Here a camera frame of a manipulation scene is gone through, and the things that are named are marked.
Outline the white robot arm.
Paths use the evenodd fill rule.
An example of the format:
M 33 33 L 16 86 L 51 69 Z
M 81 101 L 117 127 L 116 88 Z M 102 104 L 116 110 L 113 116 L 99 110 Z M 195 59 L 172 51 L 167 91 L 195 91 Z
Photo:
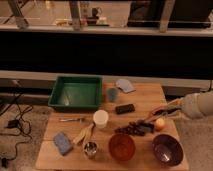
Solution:
M 178 118 L 190 120 L 213 116 L 213 91 L 187 94 L 154 109 L 151 115 L 176 115 Z

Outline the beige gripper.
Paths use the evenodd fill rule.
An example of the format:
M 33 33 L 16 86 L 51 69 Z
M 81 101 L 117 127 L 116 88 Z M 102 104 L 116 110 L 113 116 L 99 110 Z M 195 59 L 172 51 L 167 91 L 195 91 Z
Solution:
M 159 118 L 162 118 L 162 117 L 173 116 L 176 111 L 181 109 L 181 102 L 180 102 L 179 99 L 175 99 L 175 100 L 170 101 L 165 106 L 166 106 L 166 108 L 161 114 L 154 115 L 154 116 L 151 116 L 151 117 L 156 117 L 157 119 L 159 119 Z

